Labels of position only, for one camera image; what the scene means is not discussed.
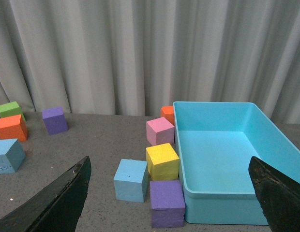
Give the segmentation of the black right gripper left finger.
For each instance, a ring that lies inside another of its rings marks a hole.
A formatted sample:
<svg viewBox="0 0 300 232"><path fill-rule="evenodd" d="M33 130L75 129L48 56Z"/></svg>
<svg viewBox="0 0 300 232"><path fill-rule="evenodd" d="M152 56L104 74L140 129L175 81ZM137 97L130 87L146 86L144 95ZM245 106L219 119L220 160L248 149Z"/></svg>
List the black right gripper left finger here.
<svg viewBox="0 0 300 232"><path fill-rule="evenodd" d="M88 156L0 219L0 232L74 232L91 176Z"/></svg>

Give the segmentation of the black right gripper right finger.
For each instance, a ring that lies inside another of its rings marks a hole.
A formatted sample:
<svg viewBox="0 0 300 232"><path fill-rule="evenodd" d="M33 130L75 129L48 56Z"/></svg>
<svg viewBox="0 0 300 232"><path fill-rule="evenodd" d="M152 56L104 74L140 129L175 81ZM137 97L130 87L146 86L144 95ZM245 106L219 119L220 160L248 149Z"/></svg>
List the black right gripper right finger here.
<svg viewBox="0 0 300 232"><path fill-rule="evenodd" d="M271 231L300 232L300 184L255 156L248 171Z"/></svg>

